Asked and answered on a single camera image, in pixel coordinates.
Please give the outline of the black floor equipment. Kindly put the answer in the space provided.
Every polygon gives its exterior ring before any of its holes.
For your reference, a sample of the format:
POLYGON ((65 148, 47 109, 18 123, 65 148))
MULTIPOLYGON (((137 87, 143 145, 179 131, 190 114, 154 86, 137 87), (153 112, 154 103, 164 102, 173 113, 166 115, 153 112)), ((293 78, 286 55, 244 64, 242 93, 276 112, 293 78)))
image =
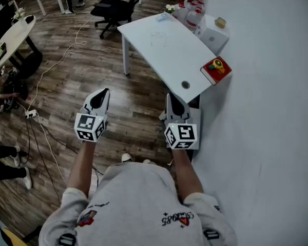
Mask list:
MULTIPOLYGON (((8 71, 8 77, 3 85, 3 93, 19 93, 19 98, 26 100, 28 97, 27 84, 20 78, 19 71, 13 67, 8 71)), ((16 98, 8 97, 4 99, 4 111, 17 107, 16 98)))

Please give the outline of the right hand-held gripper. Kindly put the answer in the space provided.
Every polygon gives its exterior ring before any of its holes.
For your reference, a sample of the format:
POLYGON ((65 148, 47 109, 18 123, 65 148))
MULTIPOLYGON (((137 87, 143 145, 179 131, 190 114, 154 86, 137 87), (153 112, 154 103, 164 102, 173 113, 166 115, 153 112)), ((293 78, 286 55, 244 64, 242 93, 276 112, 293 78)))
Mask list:
POLYGON ((164 136, 168 148, 197 149, 197 113, 190 112, 189 105, 180 96, 167 94, 166 112, 162 112, 159 119, 164 122, 164 136))

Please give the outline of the white table leg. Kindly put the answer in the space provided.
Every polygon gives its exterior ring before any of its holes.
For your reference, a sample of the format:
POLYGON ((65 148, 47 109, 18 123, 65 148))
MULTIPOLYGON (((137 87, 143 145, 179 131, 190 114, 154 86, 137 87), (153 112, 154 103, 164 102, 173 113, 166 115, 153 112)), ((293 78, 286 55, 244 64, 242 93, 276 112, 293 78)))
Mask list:
POLYGON ((124 74, 127 76, 129 75, 129 41, 123 34, 122 34, 122 51, 123 51, 124 74))

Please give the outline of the clear-framed eyeglasses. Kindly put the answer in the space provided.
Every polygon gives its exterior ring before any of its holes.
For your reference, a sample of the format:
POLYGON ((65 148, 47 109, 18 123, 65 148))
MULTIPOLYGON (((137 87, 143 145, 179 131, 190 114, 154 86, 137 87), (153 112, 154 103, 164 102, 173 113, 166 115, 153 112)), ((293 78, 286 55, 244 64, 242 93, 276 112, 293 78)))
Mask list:
POLYGON ((166 44, 166 34, 164 32, 151 32, 150 44, 152 47, 164 48, 166 44))

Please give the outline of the white water dispenser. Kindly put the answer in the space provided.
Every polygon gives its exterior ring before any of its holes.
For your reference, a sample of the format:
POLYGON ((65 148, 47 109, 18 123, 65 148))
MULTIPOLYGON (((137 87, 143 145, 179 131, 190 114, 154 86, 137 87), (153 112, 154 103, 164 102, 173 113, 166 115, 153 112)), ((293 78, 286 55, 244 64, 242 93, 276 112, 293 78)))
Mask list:
POLYGON ((219 56, 229 40, 229 28, 216 25, 218 18, 205 14, 195 30, 195 36, 207 46, 211 52, 219 56))

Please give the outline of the round white table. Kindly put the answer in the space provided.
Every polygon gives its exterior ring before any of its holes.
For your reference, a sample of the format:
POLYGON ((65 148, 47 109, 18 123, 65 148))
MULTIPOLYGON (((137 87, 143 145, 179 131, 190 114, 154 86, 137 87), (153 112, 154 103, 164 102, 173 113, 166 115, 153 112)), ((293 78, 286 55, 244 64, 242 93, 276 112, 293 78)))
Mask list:
POLYGON ((29 15, 23 20, 17 21, 9 28, 0 39, 0 44, 6 44, 6 53, 0 59, 0 68, 9 61, 20 72, 22 79, 27 79, 39 68, 43 56, 37 49, 29 34, 36 23, 36 17, 29 15), (18 53, 19 47, 26 42, 32 50, 27 57, 18 53))

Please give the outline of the yellow green handheld fan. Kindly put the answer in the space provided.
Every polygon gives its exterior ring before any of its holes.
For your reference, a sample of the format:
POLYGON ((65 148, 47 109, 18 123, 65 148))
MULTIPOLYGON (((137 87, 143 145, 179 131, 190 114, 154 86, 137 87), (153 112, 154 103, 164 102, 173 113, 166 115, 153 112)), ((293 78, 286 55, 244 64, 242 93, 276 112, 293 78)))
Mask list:
POLYGON ((208 68, 210 70, 217 69, 220 73, 224 73, 223 63, 217 58, 213 60, 213 63, 208 68))

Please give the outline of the person's right forearm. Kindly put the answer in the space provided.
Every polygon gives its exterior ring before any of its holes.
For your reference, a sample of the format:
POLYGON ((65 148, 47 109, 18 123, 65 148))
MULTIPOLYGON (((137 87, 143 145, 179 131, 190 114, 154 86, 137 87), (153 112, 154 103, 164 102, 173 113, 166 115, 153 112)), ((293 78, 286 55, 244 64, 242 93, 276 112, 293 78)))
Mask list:
POLYGON ((182 201, 193 193, 203 193, 203 188, 185 150, 172 150, 177 185, 182 201))

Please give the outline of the black office chair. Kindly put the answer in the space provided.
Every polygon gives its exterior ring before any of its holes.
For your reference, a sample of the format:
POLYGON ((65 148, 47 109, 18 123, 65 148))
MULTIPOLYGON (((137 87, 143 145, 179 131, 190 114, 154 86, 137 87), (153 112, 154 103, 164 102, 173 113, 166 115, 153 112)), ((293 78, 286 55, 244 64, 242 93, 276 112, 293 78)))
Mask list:
POLYGON ((94 26, 97 27, 98 24, 107 24, 100 34, 100 39, 104 38, 105 32, 111 26, 119 27, 122 21, 130 23, 134 7, 139 1, 140 0, 101 0, 95 3, 90 14, 92 16, 102 17, 104 20, 95 22, 94 26))

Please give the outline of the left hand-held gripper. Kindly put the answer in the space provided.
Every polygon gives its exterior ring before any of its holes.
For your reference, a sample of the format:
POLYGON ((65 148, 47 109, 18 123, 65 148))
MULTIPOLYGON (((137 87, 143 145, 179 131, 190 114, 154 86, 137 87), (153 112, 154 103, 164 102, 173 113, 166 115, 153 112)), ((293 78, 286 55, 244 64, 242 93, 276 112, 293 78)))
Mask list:
POLYGON ((107 128, 107 109, 110 100, 108 88, 99 89, 87 96, 76 114, 74 130, 79 140, 97 142, 107 128))

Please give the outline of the person's left forearm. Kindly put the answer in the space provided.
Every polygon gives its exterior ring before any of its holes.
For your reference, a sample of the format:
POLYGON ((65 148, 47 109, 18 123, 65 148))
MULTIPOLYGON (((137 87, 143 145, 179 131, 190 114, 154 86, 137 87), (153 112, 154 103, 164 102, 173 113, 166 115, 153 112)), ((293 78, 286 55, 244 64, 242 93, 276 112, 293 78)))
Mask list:
POLYGON ((67 188, 78 189, 82 191, 86 197, 89 195, 91 185, 95 146, 95 142, 82 142, 67 180, 67 188))

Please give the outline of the red hardcover book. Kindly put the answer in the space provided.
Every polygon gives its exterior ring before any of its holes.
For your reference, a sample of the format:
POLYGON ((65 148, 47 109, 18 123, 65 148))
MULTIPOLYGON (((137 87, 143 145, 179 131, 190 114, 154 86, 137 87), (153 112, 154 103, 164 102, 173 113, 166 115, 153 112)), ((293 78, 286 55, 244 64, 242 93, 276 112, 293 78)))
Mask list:
POLYGON ((217 59, 219 59, 222 63, 223 63, 223 68, 224 68, 224 73, 220 73, 219 70, 214 69, 214 70, 210 70, 208 67, 209 65, 211 65, 213 63, 213 60, 211 60, 210 62, 206 63, 201 69, 200 71, 202 72, 202 74, 210 81, 210 83, 212 85, 216 85, 217 83, 219 83, 223 78, 225 78, 229 73, 231 73, 232 69, 230 68, 230 66, 225 62, 225 60, 223 58, 221 58, 220 56, 216 57, 217 59))

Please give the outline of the person's grey printed shirt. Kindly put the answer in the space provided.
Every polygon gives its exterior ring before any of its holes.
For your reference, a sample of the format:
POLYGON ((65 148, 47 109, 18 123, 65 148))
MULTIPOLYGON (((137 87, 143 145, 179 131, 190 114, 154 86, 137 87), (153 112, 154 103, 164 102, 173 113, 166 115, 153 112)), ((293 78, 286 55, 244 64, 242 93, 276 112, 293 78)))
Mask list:
POLYGON ((42 227, 39 246, 57 246, 66 233, 77 246, 237 246, 213 197, 193 193, 179 202, 165 168, 137 162, 109 167, 90 199, 67 188, 42 227), (219 239, 207 240, 206 229, 219 239))

